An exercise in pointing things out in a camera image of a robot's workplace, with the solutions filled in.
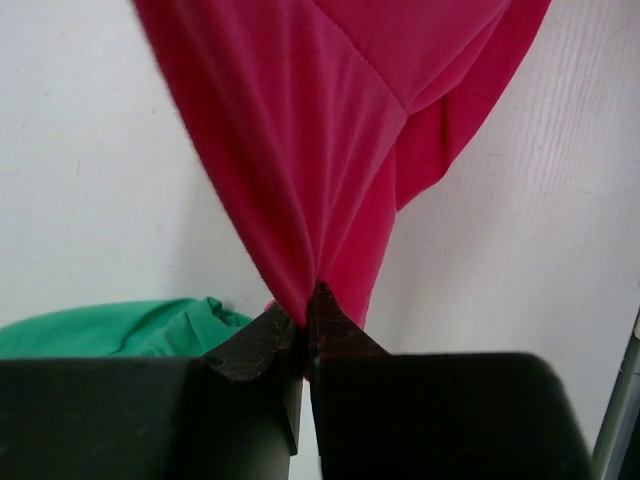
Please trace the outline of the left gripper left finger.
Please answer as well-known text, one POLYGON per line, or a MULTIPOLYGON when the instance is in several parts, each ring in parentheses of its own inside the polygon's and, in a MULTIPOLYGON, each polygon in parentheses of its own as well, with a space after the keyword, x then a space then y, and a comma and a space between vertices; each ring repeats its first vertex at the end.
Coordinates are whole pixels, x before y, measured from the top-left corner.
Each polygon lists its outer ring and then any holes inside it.
POLYGON ((214 375, 249 409, 275 416, 289 453, 299 447, 302 403, 301 339, 298 327, 273 303, 227 341, 210 351, 214 375))

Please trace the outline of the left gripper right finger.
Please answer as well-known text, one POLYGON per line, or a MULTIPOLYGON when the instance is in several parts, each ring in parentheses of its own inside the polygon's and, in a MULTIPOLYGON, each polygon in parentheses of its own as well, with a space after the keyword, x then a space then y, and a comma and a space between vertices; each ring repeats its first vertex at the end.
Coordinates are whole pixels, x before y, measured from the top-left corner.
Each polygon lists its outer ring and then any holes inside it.
POLYGON ((346 449, 357 442, 352 430, 372 390, 371 368, 390 357, 346 315, 330 286, 317 282, 307 307, 309 380, 319 454, 330 443, 346 449))

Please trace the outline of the red t shirt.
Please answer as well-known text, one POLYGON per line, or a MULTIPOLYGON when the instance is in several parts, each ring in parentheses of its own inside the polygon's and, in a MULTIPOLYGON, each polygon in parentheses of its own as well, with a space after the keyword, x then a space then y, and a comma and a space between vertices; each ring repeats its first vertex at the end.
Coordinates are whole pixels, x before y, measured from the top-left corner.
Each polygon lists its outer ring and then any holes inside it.
POLYGON ((328 283, 363 324, 396 214, 437 183, 545 1, 138 1, 202 165, 299 324, 328 283))

